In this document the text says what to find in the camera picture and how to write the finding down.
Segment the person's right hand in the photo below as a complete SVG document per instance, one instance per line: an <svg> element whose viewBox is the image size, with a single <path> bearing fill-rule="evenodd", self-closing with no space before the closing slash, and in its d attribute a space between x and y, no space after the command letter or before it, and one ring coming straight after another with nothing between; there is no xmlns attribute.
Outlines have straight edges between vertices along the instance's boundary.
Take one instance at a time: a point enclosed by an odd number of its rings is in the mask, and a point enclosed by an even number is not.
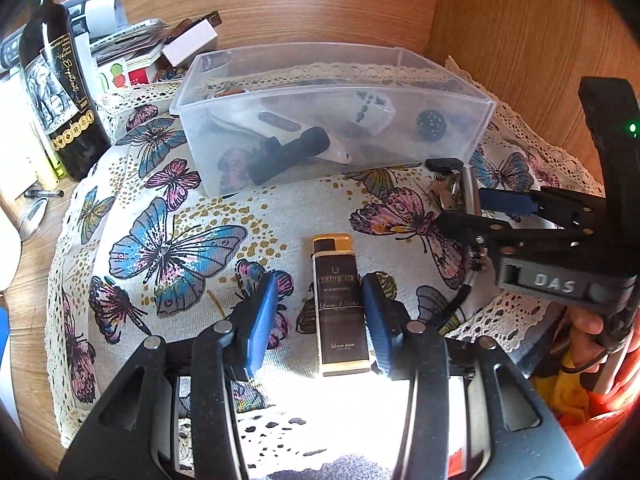
<svg viewBox="0 0 640 480"><path fill-rule="evenodd" d="M584 366L604 351L594 338L603 330L603 318L597 313L581 307L568 307L567 319L570 322L570 359L573 364Z"/></svg>

